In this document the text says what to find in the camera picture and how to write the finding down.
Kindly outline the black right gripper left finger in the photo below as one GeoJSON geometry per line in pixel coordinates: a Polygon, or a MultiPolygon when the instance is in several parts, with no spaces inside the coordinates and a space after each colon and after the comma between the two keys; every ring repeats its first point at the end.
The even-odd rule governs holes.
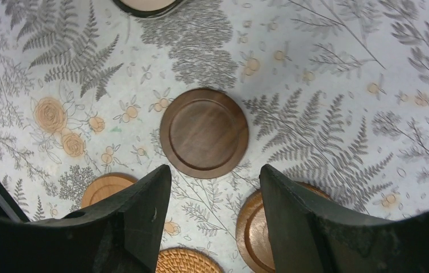
{"type": "Polygon", "coordinates": [[[171,183],[161,165],[61,219],[0,218],[0,272],[154,272],[171,183]]]}

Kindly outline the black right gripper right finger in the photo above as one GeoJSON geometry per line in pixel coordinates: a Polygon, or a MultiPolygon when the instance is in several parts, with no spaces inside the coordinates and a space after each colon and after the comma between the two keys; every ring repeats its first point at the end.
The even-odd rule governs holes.
{"type": "Polygon", "coordinates": [[[259,179],[277,272],[429,272],[429,211],[391,221],[345,208],[268,164],[259,179]]]}

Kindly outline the brown ridged coaster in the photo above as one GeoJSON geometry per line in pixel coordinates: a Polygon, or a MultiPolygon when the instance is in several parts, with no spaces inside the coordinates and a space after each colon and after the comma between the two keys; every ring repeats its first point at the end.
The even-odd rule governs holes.
{"type": "Polygon", "coordinates": [[[281,230],[270,236],[261,190],[244,203],[236,224],[236,243],[243,260],[254,272],[323,272],[310,221],[299,210],[278,211],[281,230]]]}

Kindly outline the light bamboo coaster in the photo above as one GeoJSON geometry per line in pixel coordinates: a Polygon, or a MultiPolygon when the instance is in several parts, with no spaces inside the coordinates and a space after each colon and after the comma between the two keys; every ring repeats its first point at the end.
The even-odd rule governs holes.
{"type": "Polygon", "coordinates": [[[113,172],[102,175],[93,180],[83,193],[80,208],[91,206],[104,200],[125,188],[135,184],[138,180],[131,175],[113,172]]]}

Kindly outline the woven rattan coaster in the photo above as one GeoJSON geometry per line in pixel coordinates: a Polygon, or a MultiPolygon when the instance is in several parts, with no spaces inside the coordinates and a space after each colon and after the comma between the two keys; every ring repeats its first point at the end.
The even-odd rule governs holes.
{"type": "Polygon", "coordinates": [[[159,252],[155,273],[223,273],[223,269],[199,251],[174,247],[159,252]]]}

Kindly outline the dark walnut coaster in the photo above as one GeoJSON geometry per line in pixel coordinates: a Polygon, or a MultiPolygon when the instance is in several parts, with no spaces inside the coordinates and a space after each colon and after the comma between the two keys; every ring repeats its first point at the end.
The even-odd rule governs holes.
{"type": "Polygon", "coordinates": [[[249,129],[241,107],[217,90],[189,90],[166,108],[159,131],[162,151],[175,169],[198,179],[228,174],[242,160],[249,129]]]}

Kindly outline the cream tray with black rim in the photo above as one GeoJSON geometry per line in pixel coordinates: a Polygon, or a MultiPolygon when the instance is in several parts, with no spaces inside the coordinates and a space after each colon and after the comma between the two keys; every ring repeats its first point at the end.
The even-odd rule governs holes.
{"type": "Polygon", "coordinates": [[[173,12],[186,0],[112,0],[112,2],[128,15],[140,19],[155,19],[173,12]]]}

